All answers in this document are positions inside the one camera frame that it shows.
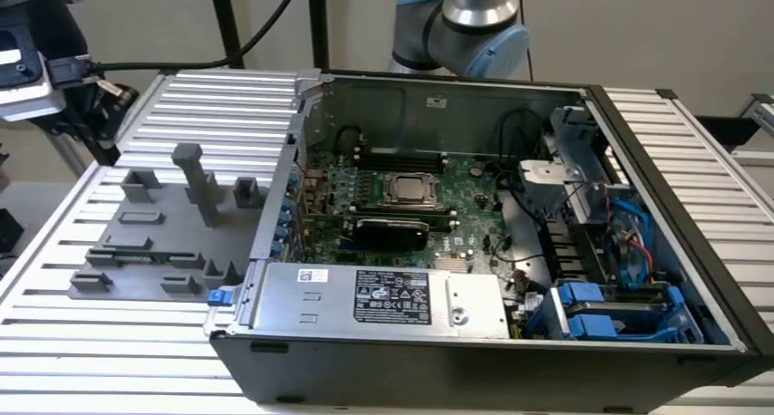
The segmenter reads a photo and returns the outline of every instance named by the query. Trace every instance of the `blue clip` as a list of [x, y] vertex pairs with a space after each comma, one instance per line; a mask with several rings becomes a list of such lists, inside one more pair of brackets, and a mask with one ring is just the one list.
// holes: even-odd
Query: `blue clip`
[[563, 304], [578, 302], [605, 302], [600, 284], [590, 282], [567, 282], [559, 287], [559, 298]]
[[234, 299], [234, 291], [227, 290], [211, 290], [207, 295], [207, 305], [209, 306], [231, 306], [231, 300]]
[[570, 319], [570, 333], [578, 340], [616, 340], [618, 333], [608, 315], [580, 314]]
[[618, 335], [618, 341], [638, 343], [672, 343], [678, 337], [678, 329], [668, 327], [652, 335]]
[[670, 286], [666, 289], [666, 295], [669, 296], [672, 307], [662, 317], [660, 327], [676, 329], [676, 341], [678, 343], [704, 344], [702, 329], [700, 329], [700, 325], [690, 314], [680, 288]]

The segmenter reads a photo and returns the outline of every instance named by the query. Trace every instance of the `black cable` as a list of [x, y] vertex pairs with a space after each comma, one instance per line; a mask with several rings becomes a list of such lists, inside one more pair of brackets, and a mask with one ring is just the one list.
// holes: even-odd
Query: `black cable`
[[[213, 0], [213, 7], [215, 9], [215, 19], [218, 20], [223, 49], [226, 50], [226, 55], [234, 55], [238, 53], [239, 48], [242, 48], [238, 19], [234, 15], [234, 5], [231, 0]], [[238, 58], [231, 63], [231, 68], [245, 69], [245, 60]]]
[[[497, 181], [499, 180], [501, 176], [502, 176], [502, 173], [497, 176]], [[543, 220], [533, 211], [530, 211], [530, 209], [527, 209], [527, 206], [523, 204], [522, 200], [519, 199], [519, 194], [517, 193], [517, 189], [513, 186], [513, 183], [510, 181], [510, 177], [506, 178], [506, 184], [507, 184], [507, 189], [510, 192], [510, 196], [513, 197], [513, 200], [517, 201], [517, 205], [519, 206], [519, 208], [522, 209], [525, 214], [535, 221], [535, 223], [538, 225], [538, 230], [539, 230], [539, 227], [543, 224]]]
[[339, 141], [342, 140], [342, 135], [347, 130], [357, 130], [358, 135], [363, 134], [363, 129], [361, 128], [361, 126], [358, 124], [349, 123], [346, 125], [342, 125], [342, 127], [337, 131], [337, 136], [334, 137], [334, 147], [333, 147], [334, 153], [339, 152]]
[[499, 254], [499, 248], [503, 246], [503, 243], [506, 242], [506, 238], [507, 238], [507, 237], [509, 237], [509, 236], [503, 236], [503, 237], [499, 239], [499, 241], [497, 242], [497, 246], [495, 246], [495, 248], [493, 249], [493, 255], [494, 255], [494, 256], [497, 257], [497, 259], [499, 259], [499, 260], [501, 260], [503, 263], [517, 264], [517, 263], [522, 263], [523, 261], [530, 261], [531, 259], [535, 259], [535, 258], [542, 258], [542, 257], [545, 257], [545, 255], [543, 255], [543, 254], [535, 254], [535, 255], [531, 255], [531, 256], [529, 256], [529, 257], [526, 257], [526, 258], [519, 258], [519, 259], [507, 259], [507, 258], [505, 258], [505, 257], [503, 257], [503, 256]]
[[313, 62], [319, 69], [330, 68], [329, 0], [310, 1], [310, 26], [313, 28]]
[[525, 289], [527, 292], [535, 291], [538, 294], [546, 294], [549, 292], [549, 289], [543, 285], [541, 285], [538, 282], [535, 282], [533, 279], [530, 279], [527, 281], [527, 286]]
[[553, 214], [553, 216], [555, 217], [559, 214], [559, 211], [562, 211], [562, 208], [565, 207], [565, 205], [567, 205], [567, 202], [570, 202], [570, 199], [573, 198], [573, 196], [576, 196], [576, 194], [581, 191], [581, 188], [586, 188], [594, 184], [600, 184], [597, 182], [585, 182], [584, 184], [581, 184], [581, 186], [578, 186], [576, 188], [576, 190], [573, 190], [573, 193], [570, 193], [567, 195], [567, 198], [565, 198], [565, 200], [561, 202], [559, 206], [557, 207], [557, 211]]
[[497, 160], [501, 163], [503, 162], [503, 142], [505, 142], [506, 123], [509, 122], [509, 119], [514, 114], [523, 114], [523, 113], [533, 115], [533, 117], [537, 119], [537, 123], [538, 123], [538, 126], [541, 126], [541, 133], [542, 133], [543, 118], [541, 118], [541, 115], [537, 114], [537, 112], [533, 109], [527, 109], [526, 107], [521, 107], [519, 109], [506, 111], [497, 119], [497, 130], [499, 133], [499, 141], [497, 143]]
[[[533, 115], [533, 117], [535, 118], [537, 126], [538, 126], [538, 136], [537, 136], [537, 139], [535, 139], [535, 146], [533, 147], [533, 154], [531, 154], [533, 157], [534, 157], [535, 156], [535, 153], [537, 153], [537, 150], [541, 147], [541, 141], [543, 140], [543, 118], [541, 118], [541, 115], [537, 114], [535, 111], [531, 110], [531, 109], [523, 108], [523, 109], [519, 109], [519, 111], [522, 113], [530, 113], [530, 115]], [[522, 128], [519, 128], [519, 133], [522, 134], [522, 139], [523, 140], [527, 140], [526, 136], [523, 135]], [[509, 159], [511, 157], [511, 152], [510, 152], [511, 150], [513, 150], [513, 145], [510, 145], [510, 149], [509, 149]]]
[[210, 69], [219, 68], [222, 66], [229, 66], [233, 62], [239, 60], [251, 51], [255, 45], [262, 41], [269, 31], [275, 26], [279, 17], [285, 13], [293, 0], [282, 0], [278, 9], [269, 17], [265, 26], [258, 31], [253, 39], [242, 46], [239, 51], [230, 55], [227, 58], [218, 60], [215, 62], [202, 62], [202, 63], [164, 63], [164, 62], [146, 62], [146, 63], [95, 63], [94, 73], [108, 72], [108, 71], [135, 71], [135, 70], [159, 70], [159, 71], [176, 71], [179, 69]]
[[[526, 27], [527, 23], [523, 20], [523, 0], [519, 0], [519, 17], [522, 18], [522, 25]], [[535, 81], [535, 72], [533, 70], [533, 49], [527, 45], [527, 66], [530, 68], [530, 81]]]

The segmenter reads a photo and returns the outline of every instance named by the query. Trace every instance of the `warning label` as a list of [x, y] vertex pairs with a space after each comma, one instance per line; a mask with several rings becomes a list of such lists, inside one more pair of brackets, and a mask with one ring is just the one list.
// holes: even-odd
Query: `warning label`
[[427, 274], [358, 270], [355, 319], [361, 323], [431, 324]]

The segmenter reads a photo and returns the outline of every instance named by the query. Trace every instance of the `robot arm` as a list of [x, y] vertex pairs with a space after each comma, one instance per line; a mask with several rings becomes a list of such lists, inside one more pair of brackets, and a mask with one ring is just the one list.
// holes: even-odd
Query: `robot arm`
[[67, 4], [0, 0], [0, 117], [31, 121], [82, 141], [99, 164], [115, 164], [115, 135], [138, 92], [94, 71]]
[[391, 71], [509, 78], [529, 44], [518, 12], [519, 0], [398, 0]]

